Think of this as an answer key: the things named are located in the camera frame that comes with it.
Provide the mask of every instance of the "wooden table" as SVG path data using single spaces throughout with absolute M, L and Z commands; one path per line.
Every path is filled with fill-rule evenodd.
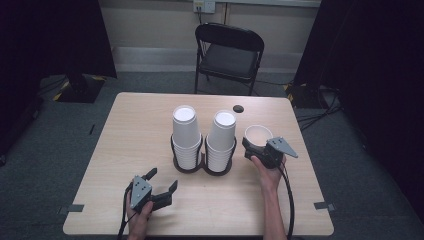
M 170 146 L 172 113 L 179 105 L 190 105 L 197 113 L 205 137 L 219 110 L 236 113 L 237 148 L 226 175 L 216 177 L 204 170 L 184 174 L 173 165 Z M 274 136 L 282 136 L 299 158 L 287 156 L 287 171 L 295 201 L 294 235 L 331 235 L 333 224 L 323 202 L 308 151 L 290 102 L 285 98 L 121 93 L 106 121 L 73 204 L 82 212 L 70 212 L 64 224 L 66 234 L 118 233 L 125 188 L 135 175 L 153 167 L 158 173 L 149 182 L 153 194 L 166 192 L 178 180 L 173 204 L 153 213 L 150 236 L 252 236 L 263 233 L 263 207 L 259 178 L 254 165 L 244 158 L 241 145 L 245 129 L 260 124 Z M 290 207 L 284 182 L 279 199 L 286 230 Z

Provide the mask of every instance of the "white wall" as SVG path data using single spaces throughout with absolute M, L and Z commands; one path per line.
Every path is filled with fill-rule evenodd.
M 109 40 L 115 47 L 195 49 L 199 24 L 191 1 L 100 0 Z M 302 53 L 318 8 L 216 4 L 203 22 L 223 22 L 256 31 L 265 54 Z

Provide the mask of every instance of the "stacked paper cups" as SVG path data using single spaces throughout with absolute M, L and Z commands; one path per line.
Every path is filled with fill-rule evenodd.
M 198 148 L 202 135 L 197 123 L 196 111 L 187 105 L 174 110 L 172 143 L 178 165 L 185 170 L 191 170 L 200 164 Z
M 235 144 L 236 117 L 230 111 L 215 114 L 211 130 L 206 137 L 207 167 L 214 172 L 226 169 Z

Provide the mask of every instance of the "black curtain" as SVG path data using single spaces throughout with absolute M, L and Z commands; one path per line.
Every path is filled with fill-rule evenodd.
M 338 88 L 424 222 L 424 1 L 322 0 L 295 84 Z
M 98 1 L 1 1 L 0 153 L 41 79 L 68 71 L 116 78 Z

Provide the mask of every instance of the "wire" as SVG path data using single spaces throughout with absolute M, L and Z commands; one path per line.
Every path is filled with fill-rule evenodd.
M 122 239 L 122 234 L 124 233 L 124 229 L 125 226 L 127 225 L 127 223 L 131 220 L 132 217 L 134 217 L 134 215 L 136 213 L 134 213 L 134 215 L 131 216 L 131 218 L 128 219 L 128 221 L 125 221 L 125 212 L 127 209 L 127 195 L 128 192 L 132 189 L 132 182 L 130 183 L 130 185 L 128 185 L 128 187 L 125 189 L 125 194 L 124 194 L 124 203 L 123 203 L 123 207 L 122 207 L 122 220 L 121 220 L 121 227 L 119 228 L 119 232 L 118 232 L 118 236 L 117 236 L 117 240 L 121 240 Z
M 300 117 L 297 117 L 297 119 L 298 119 L 297 122 L 298 123 L 309 121 L 308 123 L 306 123 L 303 126 L 301 126 L 300 131 L 306 130 L 307 128 L 309 128 L 310 126 L 312 126 L 314 123 L 316 123 L 318 120 L 322 119 L 323 117 L 328 116 L 328 115 L 331 115 L 333 113 L 336 113 L 336 112 L 338 112 L 338 111 L 340 111 L 342 109 L 340 105 L 338 105 L 336 107 L 333 107 L 334 106 L 334 103 L 335 103 L 335 101 L 336 101 L 336 99 L 337 99 L 337 97 L 338 97 L 338 95 L 340 93 L 337 89 L 319 90 L 317 92 L 317 97 L 319 97 L 319 94 L 322 91 L 329 91 L 329 92 L 333 92 L 334 93 L 334 97 L 333 97 L 333 100 L 332 100 L 330 106 L 322 114 L 315 114 L 315 115 L 311 115 L 311 116 L 300 116 Z
M 197 16 L 199 17 L 199 23 L 202 24 L 202 7 L 196 7 Z
M 273 82 L 266 82 L 266 81 L 256 81 L 256 82 L 266 83 L 266 84 L 271 84 L 271 85 L 277 85 L 277 86 L 287 85 L 287 83 L 273 83 Z
M 283 164 L 284 166 L 284 171 L 281 169 L 280 166 L 278 166 L 278 170 L 280 170 L 281 176 L 284 179 L 284 182 L 286 183 L 286 187 L 287 187 L 287 194 L 289 196 L 289 202 L 290 202 L 290 224 L 289 224 L 289 231 L 287 232 L 287 239 L 290 240 L 292 235 L 293 235 L 293 227 L 294 227 L 294 200 L 293 200 L 293 193 L 291 191 L 291 187 L 290 187 L 290 180 L 289 180 L 289 175 L 287 173 L 287 168 L 285 166 L 285 164 Z
M 49 84 L 47 84 L 46 86 L 43 86 L 43 87 L 41 87 L 40 88 L 40 90 L 38 91 L 38 96 L 42 96 L 42 95 L 44 95 L 44 94 L 46 94 L 46 93 L 48 93 L 48 92 L 50 92 L 50 91 L 52 91 L 52 90 L 54 90 L 54 89 L 56 89 L 57 87 L 59 87 L 60 85 L 62 85 L 63 84 L 63 82 L 65 81 L 67 79 L 67 77 L 66 76 L 64 76 L 63 78 L 61 78 L 61 79 L 58 79 L 58 80 L 56 80 L 56 81 L 54 81 L 54 82 L 51 82 L 51 83 L 49 83 Z

